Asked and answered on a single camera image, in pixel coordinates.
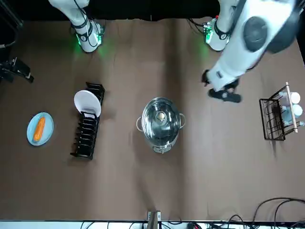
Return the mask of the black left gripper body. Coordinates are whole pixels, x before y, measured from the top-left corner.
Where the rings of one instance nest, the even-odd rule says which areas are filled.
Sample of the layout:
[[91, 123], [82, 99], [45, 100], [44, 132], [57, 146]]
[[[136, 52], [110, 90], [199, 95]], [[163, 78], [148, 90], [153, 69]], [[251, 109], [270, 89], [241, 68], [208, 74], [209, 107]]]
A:
[[208, 95], [211, 98], [220, 99], [224, 102], [240, 103], [241, 95], [235, 93], [238, 85], [239, 85], [239, 80], [235, 80], [234, 82], [224, 86], [224, 88], [220, 91], [216, 92], [214, 89], [210, 89], [208, 91]]

